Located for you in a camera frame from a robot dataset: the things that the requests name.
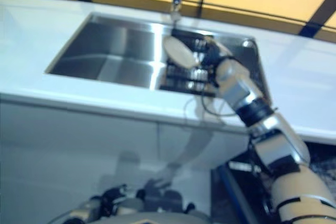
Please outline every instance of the stainless steel sink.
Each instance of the stainless steel sink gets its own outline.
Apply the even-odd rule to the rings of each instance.
[[[253,73],[268,97],[266,83],[252,37],[179,27],[214,36],[233,51]],[[138,87],[196,93],[205,88],[202,69],[187,71],[167,64],[164,36],[172,26],[91,14],[66,43],[46,72],[76,78],[114,82]]]

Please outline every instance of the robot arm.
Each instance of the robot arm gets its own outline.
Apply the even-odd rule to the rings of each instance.
[[[268,105],[249,71],[236,60],[223,58],[216,68],[216,82],[220,96],[248,128],[261,164],[276,177],[271,194],[281,221],[336,223],[336,202],[309,169],[307,146]]]

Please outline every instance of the wire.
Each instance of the wire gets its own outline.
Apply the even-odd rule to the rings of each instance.
[[[54,219],[52,219],[51,221],[49,221],[47,224],[53,224],[55,221],[57,221],[57,220],[63,218],[64,216],[68,215],[68,214],[71,213],[71,212],[72,212],[72,210],[70,210],[70,211],[66,211],[66,212],[64,212],[63,214],[60,214],[59,216],[56,216]]]
[[[208,109],[208,107],[206,106],[205,101],[204,101],[204,97],[205,97],[205,87],[206,87],[206,84],[204,84],[204,87],[203,87],[203,89],[202,89],[201,103],[202,103],[203,109],[204,109],[207,113],[209,113],[209,114],[211,114],[211,115],[214,115],[214,116],[226,116],[226,117],[229,117],[229,116],[236,116],[236,113],[230,113],[230,114],[218,114],[218,113],[216,113],[216,112],[210,111],[210,110]]]

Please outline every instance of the kitchen counter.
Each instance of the kitchen counter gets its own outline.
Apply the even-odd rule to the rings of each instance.
[[[244,130],[236,116],[219,120],[204,115],[200,99],[193,95],[46,74],[49,64],[91,12],[169,22],[167,14],[100,4],[0,0],[2,99],[38,99],[145,120],[178,124],[206,121],[214,127]],[[181,24],[254,36],[274,106],[305,140],[336,144],[335,44],[208,20],[183,18]],[[214,108],[222,107],[223,101],[216,99]],[[224,105],[220,113],[229,111]]]

